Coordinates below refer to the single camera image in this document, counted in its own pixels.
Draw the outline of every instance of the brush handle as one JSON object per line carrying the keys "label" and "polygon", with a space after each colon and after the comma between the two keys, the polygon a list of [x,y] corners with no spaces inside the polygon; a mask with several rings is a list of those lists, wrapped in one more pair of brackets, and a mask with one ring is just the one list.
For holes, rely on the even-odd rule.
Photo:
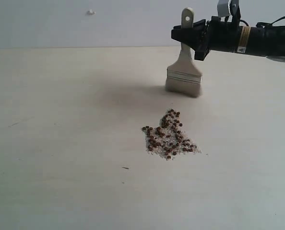
{"label": "brush handle", "polygon": [[[194,23],[194,11],[192,8],[185,8],[182,11],[181,28],[192,28]],[[181,43],[181,51],[191,58],[190,47]]]}

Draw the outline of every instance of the white table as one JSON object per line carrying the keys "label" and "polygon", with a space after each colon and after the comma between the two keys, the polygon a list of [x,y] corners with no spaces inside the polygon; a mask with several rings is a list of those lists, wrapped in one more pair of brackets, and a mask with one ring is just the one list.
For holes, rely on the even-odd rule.
{"label": "white table", "polygon": [[[285,230],[285,63],[212,52],[192,99],[178,53],[0,50],[0,230]],[[145,151],[170,107],[202,154]]]}

